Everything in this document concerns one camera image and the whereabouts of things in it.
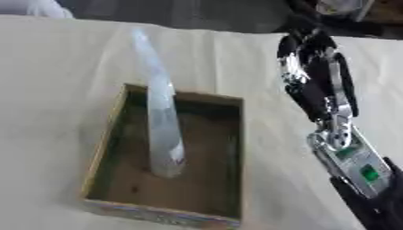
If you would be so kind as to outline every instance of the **plastic bottle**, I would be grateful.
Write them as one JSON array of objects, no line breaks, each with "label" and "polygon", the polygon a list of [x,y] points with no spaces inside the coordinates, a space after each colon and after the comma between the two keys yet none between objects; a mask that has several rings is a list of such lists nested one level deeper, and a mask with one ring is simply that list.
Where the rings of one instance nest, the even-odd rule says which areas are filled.
[{"label": "plastic bottle", "polygon": [[175,90],[147,35],[140,29],[134,29],[132,38],[149,72],[148,140],[151,171],[157,176],[173,178],[184,168],[184,144],[173,98]]}]

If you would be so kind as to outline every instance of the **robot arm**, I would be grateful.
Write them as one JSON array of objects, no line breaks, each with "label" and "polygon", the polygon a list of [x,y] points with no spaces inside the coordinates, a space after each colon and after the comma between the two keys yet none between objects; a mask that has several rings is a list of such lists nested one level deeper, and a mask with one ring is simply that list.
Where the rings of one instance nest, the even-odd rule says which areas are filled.
[{"label": "robot arm", "polygon": [[403,173],[353,124],[354,84],[336,43],[300,21],[282,38],[277,57],[286,93],[316,124],[308,144],[347,206],[369,230],[403,229]]}]

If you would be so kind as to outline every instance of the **white table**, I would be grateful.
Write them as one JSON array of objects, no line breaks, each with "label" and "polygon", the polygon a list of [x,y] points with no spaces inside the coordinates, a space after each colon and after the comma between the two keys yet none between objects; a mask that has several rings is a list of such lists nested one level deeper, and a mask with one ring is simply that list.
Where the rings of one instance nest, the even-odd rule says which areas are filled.
[{"label": "white table", "polygon": [[[0,228],[182,229],[82,209],[78,192],[115,95],[144,84],[130,45],[144,28],[175,87],[244,97],[243,229],[362,229],[305,144],[314,128],[282,90],[281,35],[0,17]],[[356,124],[403,166],[403,43],[339,38],[356,84]]]}]

